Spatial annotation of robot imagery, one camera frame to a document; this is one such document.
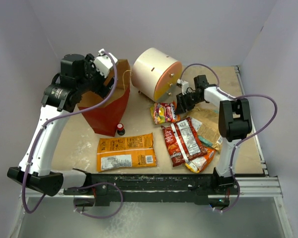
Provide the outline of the red brown paper bag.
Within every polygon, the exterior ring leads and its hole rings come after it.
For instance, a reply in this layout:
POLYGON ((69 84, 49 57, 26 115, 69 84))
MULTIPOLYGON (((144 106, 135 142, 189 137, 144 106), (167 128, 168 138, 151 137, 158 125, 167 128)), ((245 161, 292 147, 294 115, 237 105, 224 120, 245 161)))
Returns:
POLYGON ((127 59, 118 60, 118 83, 113 95, 101 107, 83 113, 83 117, 96 134, 115 136, 127 107, 130 94, 131 67, 127 59))

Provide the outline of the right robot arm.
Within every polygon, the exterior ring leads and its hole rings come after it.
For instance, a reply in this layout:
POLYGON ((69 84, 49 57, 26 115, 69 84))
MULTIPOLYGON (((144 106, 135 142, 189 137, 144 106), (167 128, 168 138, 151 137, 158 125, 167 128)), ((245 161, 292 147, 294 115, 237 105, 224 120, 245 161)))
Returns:
POLYGON ((181 93, 176 95, 176 114, 188 112, 201 102, 218 107, 218 129, 223 142, 219 162, 211 176, 211 189, 216 194, 222 194, 229 187, 237 185, 234 170, 239 144, 252 131, 249 101, 235 98, 217 85, 210 84, 205 75, 196 76, 194 85, 195 88, 190 89, 187 81, 177 80, 181 93))

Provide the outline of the teal snack packet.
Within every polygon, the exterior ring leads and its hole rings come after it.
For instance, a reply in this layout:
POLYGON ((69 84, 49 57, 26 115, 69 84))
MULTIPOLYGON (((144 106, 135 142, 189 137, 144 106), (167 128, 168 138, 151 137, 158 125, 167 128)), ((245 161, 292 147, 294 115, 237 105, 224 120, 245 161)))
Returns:
POLYGON ((208 146, 208 147, 213 147, 213 144, 211 142, 209 142, 207 139, 205 139, 204 137, 202 136, 198 136, 198 139, 205 145, 205 146, 208 146))

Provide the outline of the Fox's fruit candy bag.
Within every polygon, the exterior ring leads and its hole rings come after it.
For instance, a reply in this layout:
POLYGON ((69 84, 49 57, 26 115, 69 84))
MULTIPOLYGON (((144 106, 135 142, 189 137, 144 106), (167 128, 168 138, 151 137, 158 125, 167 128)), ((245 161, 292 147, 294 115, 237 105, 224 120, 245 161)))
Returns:
POLYGON ((163 124, 166 122, 180 121, 180 116, 175 113, 175 102, 154 103, 150 107, 150 113, 154 124, 163 124))

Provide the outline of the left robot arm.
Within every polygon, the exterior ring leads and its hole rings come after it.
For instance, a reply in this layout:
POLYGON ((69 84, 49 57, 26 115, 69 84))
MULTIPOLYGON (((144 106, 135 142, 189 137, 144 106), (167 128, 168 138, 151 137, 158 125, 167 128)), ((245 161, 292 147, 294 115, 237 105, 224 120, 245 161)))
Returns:
POLYGON ((87 172, 72 169, 53 171, 52 159, 60 135, 70 116, 77 113, 76 105, 83 94, 92 92, 102 99, 85 113, 102 106, 113 95, 118 83, 118 60, 111 53, 101 49, 98 55, 68 54, 60 62, 60 72, 44 90, 40 117, 30 145, 16 167, 10 167, 7 177, 44 195, 54 196, 62 188, 75 189, 80 194, 92 190, 87 172))

